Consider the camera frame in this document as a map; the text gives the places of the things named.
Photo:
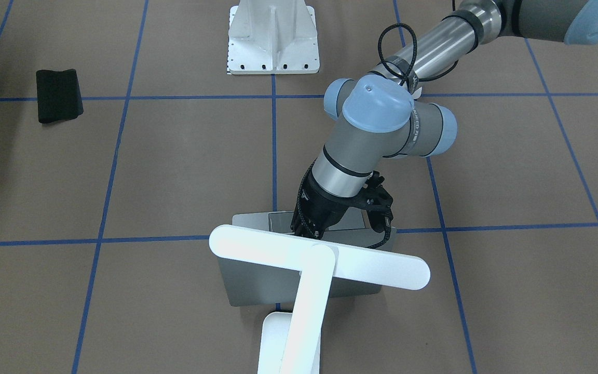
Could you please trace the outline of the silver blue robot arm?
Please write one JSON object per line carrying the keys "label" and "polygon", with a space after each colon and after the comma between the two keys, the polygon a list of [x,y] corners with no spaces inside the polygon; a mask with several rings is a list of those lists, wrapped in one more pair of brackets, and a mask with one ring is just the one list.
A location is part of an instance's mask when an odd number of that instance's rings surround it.
{"label": "silver blue robot arm", "polygon": [[[407,30],[412,40],[385,57],[382,40],[394,29]],[[451,111],[417,102],[413,93],[500,36],[598,44],[598,1],[463,1],[423,36],[405,23],[382,31],[378,65],[362,78],[337,79],[323,96],[335,126],[302,178],[292,234],[321,239],[346,211],[357,208],[367,213],[372,230],[388,239],[392,197],[375,170],[379,161],[439,155],[457,136]]]}

